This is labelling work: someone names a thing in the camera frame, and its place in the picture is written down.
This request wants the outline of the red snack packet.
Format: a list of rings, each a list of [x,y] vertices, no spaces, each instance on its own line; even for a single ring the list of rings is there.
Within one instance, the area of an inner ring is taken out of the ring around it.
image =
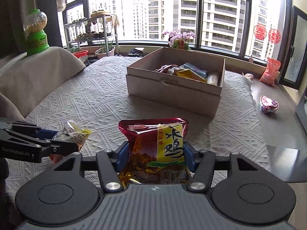
[[[170,74],[170,75],[177,75],[177,72],[180,71],[181,68],[178,67],[175,64],[168,64],[168,65],[163,65],[159,69],[156,70],[158,73],[164,73],[164,74]]]

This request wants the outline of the metal shelf rack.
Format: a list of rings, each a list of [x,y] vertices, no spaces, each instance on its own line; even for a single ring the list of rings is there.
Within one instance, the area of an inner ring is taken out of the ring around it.
[[[118,55],[118,25],[117,15],[104,10],[94,11],[88,18],[73,20],[64,25],[66,48],[81,49],[82,45],[99,46],[99,42],[113,41]]]

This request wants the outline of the beige draped sofa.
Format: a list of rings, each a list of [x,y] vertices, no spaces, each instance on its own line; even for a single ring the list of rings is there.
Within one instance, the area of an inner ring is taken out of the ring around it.
[[[1,118],[23,121],[51,92],[85,69],[66,49],[20,54],[1,67]]]

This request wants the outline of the red orange bag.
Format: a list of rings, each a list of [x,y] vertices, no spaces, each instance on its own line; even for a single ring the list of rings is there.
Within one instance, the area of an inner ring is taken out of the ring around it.
[[[266,70],[262,74],[260,82],[263,82],[266,85],[274,86],[275,78],[280,67],[281,63],[278,60],[268,57]]]

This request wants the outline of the white textured table cloth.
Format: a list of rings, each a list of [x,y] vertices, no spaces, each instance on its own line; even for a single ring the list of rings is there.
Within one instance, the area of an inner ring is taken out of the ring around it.
[[[222,96],[214,118],[204,117],[160,103],[130,96],[126,69],[129,57],[105,57],[80,72],[67,75],[21,112],[8,97],[1,112],[9,108],[9,121],[25,121],[50,130],[62,130],[72,119],[92,131],[82,154],[93,156],[104,149],[116,149],[125,137],[118,128],[123,119],[181,117],[189,121],[187,141],[196,149],[208,149],[220,156],[239,152],[266,170],[271,162],[252,99],[249,82],[242,75],[225,72]]]

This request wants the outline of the green gumball machine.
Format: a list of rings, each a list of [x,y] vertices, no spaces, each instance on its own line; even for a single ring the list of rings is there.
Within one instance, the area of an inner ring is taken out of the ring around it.
[[[27,35],[27,56],[32,56],[45,51],[50,46],[44,29],[47,24],[47,15],[39,9],[34,9],[23,23],[23,30]]]

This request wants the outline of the cardboard box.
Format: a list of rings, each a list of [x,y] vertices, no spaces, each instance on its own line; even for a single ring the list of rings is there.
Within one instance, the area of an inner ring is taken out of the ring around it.
[[[185,63],[217,73],[217,85],[157,72],[164,65]],[[221,56],[163,47],[129,65],[126,83],[130,95],[213,118],[220,103],[224,75],[225,59]]]

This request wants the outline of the blue white snack bag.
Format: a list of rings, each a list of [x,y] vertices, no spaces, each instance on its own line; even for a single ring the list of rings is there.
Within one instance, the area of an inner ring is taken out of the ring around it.
[[[199,76],[201,76],[202,78],[207,78],[207,72],[199,69],[198,67],[192,65],[191,63],[185,63],[183,65],[180,66],[181,69],[189,69],[193,72],[195,72],[196,74],[198,74]]]

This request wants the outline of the green plant white pot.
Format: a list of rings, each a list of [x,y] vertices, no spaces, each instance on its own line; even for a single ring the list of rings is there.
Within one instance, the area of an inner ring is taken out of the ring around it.
[[[115,46],[113,41],[111,42],[99,42],[99,48],[95,51],[95,55],[98,59],[115,55]]]

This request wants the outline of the red yellow chicken snack bag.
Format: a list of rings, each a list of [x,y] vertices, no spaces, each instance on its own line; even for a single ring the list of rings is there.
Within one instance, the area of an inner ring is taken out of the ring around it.
[[[128,160],[119,172],[123,186],[188,182],[191,174],[184,153],[188,127],[183,118],[120,121],[119,129],[129,142]]]

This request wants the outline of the small yellow white packet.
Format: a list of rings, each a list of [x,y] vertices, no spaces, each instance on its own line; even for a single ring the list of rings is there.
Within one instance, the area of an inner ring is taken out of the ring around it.
[[[57,132],[52,140],[73,142],[78,146],[79,152],[91,133],[92,130],[81,129],[74,120],[68,120],[62,131]]]

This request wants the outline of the pink flower pot plant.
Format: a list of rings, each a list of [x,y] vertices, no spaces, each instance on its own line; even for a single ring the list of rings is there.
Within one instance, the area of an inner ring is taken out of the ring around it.
[[[189,46],[189,42],[196,38],[194,32],[181,32],[180,30],[176,31],[163,31],[162,38],[168,36],[168,45],[173,49],[181,49],[181,50],[191,50]]]

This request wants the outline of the clear rice cracker packet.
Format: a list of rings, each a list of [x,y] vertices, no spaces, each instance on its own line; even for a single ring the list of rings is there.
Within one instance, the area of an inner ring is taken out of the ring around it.
[[[219,84],[219,73],[218,72],[210,72],[208,75],[207,75],[207,83],[210,84],[210,85],[215,85],[215,86],[218,86]]]

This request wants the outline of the dark picture frame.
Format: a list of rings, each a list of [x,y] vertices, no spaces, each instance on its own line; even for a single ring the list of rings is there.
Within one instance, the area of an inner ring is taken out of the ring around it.
[[[306,13],[292,7],[287,51],[278,83],[298,90],[306,71]]]

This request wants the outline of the red paper window decoration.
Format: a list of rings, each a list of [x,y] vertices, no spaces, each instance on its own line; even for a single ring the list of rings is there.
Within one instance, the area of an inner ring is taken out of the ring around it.
[[[253,33],[256,39],[264,40],[267,36],[267,30],[266,27],[262,24],[257,24],[253,28]]]

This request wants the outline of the red basin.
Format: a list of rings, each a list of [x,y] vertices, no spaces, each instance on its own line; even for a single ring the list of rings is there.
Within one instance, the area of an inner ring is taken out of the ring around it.
[[[73,53],[73,55],[77,58],[84,57],[88,55],[88,50],[81,50]]]

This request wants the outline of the white red round container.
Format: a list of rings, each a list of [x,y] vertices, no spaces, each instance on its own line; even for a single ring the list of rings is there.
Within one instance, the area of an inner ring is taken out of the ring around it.
[[[259,108],[260,111],[264,114],[273,114],[278,110],[279,104],[277,101],[274,101],[267,96],[261,96]]]

